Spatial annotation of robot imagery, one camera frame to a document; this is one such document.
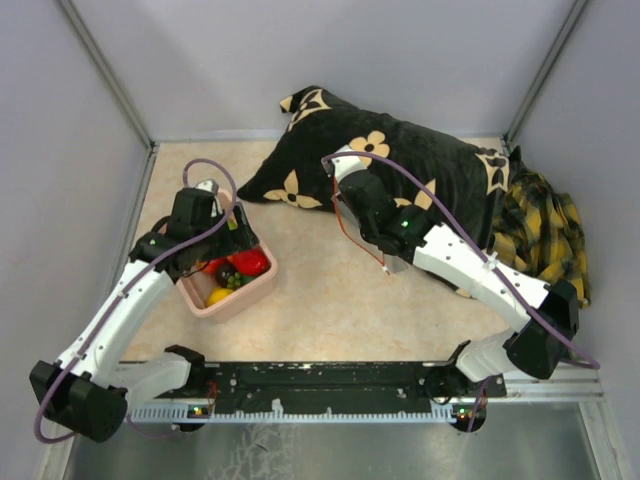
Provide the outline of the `red yellow toy apple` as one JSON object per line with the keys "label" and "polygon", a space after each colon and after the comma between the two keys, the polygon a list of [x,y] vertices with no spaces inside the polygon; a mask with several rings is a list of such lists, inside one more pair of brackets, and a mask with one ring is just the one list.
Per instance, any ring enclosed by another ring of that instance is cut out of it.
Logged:
{"label": "red yellow toy apple", "polygon": [[223,265],[225,265],[226,263],[227,263],[227,258],[226,257],[214,259],[214,260],[211,260],[211,261],[207,262],[203,266],[201,271],[203,273],[205,273],[205,274],[208,274],[208,275],[214,275],[216,273],[216,271],[218,270],[218,268],[223,266]]}

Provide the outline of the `red toy pepper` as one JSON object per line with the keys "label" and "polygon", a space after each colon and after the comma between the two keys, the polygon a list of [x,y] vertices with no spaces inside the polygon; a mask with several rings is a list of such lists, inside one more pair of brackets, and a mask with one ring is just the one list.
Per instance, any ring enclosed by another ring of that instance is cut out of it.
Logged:
{"label": "red toy pepper", "polygon": [[238,252],[227,260],[241,275],[260,276],[270,269],[270,261],[260,248]]}

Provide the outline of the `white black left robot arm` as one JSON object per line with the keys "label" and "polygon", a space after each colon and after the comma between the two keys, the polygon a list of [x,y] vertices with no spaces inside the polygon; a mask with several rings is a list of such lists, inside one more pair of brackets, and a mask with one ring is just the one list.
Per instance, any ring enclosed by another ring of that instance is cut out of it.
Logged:
{"label": "white black left robot arm", "polygon": [[132,411],[179,390],[194,397],[208,384],[203,355],[178,345],[126,372],[120,360],[155,305],[197,263],[251,249],[258,238],[244,207],[222,207],[216,194],[183,188],[170,215],[139,238],[114,290],[78,338],[52,362],[38,362],[29,380],[39,408],[36,438],[49,420],[95,442],[114,435]]}

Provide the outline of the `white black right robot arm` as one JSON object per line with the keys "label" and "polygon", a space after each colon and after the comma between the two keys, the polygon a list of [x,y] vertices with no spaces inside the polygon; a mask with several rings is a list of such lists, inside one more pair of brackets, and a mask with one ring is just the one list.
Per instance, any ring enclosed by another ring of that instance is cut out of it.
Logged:
{"label": "white black right robot arm", "polygon": [[482,380],[510,371],[547,380],[567,360],[579,327],[576,288],[529,277],[482,252],[439,200],[444,220],[413,203],[401,206],[365,169],[333,180],[338,199],[356,218],[362,238],[388,256],[461,288],[508,324],[471,341],[446,372],[448,387],[470,395]]}

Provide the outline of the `dark purple toy fruit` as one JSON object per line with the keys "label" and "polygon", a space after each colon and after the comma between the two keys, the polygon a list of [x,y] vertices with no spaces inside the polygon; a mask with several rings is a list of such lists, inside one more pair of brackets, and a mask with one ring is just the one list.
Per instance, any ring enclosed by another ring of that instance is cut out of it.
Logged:
{"label": "dark purple toy fruit", "polygon": [[214,278],[218,285],[226,288],[227,278],[236,272],[238,272],[237,269],[231,263],[226,263],[225,265],[218,268],[218,270],[214,274]]}

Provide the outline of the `green toy grapes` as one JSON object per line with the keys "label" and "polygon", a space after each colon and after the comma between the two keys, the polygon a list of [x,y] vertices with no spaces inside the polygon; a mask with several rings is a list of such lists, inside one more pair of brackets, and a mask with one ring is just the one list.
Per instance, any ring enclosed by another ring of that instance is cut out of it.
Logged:
{"label": "green toy grapes", "polygon": [[236,272],[227,278],[226,288],[230,290],[237,290],[242,286],[249,284],[254,279],[254,276],[244,275],[240,272]]}

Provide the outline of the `yellow toy lemon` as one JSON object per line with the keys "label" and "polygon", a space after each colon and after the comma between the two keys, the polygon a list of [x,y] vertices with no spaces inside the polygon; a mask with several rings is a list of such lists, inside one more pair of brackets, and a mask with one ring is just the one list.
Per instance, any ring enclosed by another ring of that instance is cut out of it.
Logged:
{"label": "yellow toy lemon", "polygon": [[229,288],[222,288],[220,286],[216,286],[206,301],[206,307],[211,307],[216,303],[224,300],[228,296],[232,295],[234,291]]}

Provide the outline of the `pink plastic basket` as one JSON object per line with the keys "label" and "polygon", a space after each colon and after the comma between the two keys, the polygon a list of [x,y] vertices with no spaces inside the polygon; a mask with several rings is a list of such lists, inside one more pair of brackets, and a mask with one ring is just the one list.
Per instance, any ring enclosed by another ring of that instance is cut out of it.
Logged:
{"label": "pink plastic basket", "polygon": [[[227,221],[233,214],[235,205],[241,204],[233,203],[231,194],[222,191],[218,193],[218,200],[224,213],[212,217],[213,199],[211,193],[196,188],[187,187],[180,190],[175,196],[166,222],[158,226],[161,238],[177,243],[190,240],[211,229],[220,219],[224,218]],[[216,286],[220,286],[214,275],[201,271],[203,266],[211,261],[209,259],[210,236],[178,252],[172,265],[177,268],[177,285],[191,313],[200,318],[224,322],[255,304],[273,289],[278,266],[266,245],[259,240],[256,248],[260,248],[267,256],[270,269],[260,276],[254,276],[255,279],[249,284],[233,290],[234,293],[224,300],[206,307],[207,298]]]}

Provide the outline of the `black floral pillow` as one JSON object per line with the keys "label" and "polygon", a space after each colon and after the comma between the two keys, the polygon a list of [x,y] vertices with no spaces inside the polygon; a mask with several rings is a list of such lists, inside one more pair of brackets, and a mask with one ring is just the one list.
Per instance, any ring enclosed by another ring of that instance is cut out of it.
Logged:
{"label": "black floral pillow", "polygon": [[509,156],[361,109],[319,86],[285,98],[280,109],[290,121],[272,153],[239,188],[241,199],[331,212],[333,184],[321,159],[349,147],[361,152],[397,204],[413,203],[441,221],[432,203],[438,198],[483,251],[490,249],[493,221],[509,190]]}

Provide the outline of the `yellow plaid shirt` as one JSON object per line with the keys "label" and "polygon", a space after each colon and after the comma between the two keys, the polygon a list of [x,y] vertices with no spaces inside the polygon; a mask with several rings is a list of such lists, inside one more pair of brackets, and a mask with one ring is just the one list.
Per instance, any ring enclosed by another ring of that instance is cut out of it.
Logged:
{"label": "yellow plaid shirt", "polygon": [[525,165],[520,147],[512,150],[509,162],[509,190],[493,221],[490,249],[503,263],[531,277],[551,284],[568,281],[580,305],[590,306],[586,239],[575,203]]}

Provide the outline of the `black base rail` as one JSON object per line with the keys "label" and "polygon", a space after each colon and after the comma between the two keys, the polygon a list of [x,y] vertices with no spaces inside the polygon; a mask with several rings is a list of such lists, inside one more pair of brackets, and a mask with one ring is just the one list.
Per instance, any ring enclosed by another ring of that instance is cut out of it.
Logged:
{"label": "black base rail", "polygon": [[437,399],[475,398],[480,388],[450,362],[208,362],[161,399],[211,400],[219,414],[428,413]]}

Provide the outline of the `aluminium frame rail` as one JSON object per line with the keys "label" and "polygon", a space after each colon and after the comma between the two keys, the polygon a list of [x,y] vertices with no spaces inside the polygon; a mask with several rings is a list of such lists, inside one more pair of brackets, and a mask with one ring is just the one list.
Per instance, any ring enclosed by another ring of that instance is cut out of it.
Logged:
{"label": "aluminium frame rail", "polygon": [[502,397],[484,391],[483,401],[473,412],[473,397],[454,397],[449,403],[441,405],[435,401],[418,412],[410,412],[401,407],[385,407],[380,413],[340,413],[327,406],[318,413],[295,413],[287,409],[280,398],[268,403],[266,412],[251,413],[238,410],[234,413],[218,412],[196,399],[189,403],[184,400],[171,400],[166,403],[154,401],[134,410],[131,420],[140,426],[151,423],[167,423],[183,427],[196,427],[204,424],[355,424],[355,423],[391,423],[450,424],[460,431],[479,429],[486,418],[486,403],[580,403],[600,401],[603,391],[595,373],[587,370],[561,368],[549,380],[534,380],[522,374],[510,373],[506,378],[493,382],[496,387],[504,387]]}

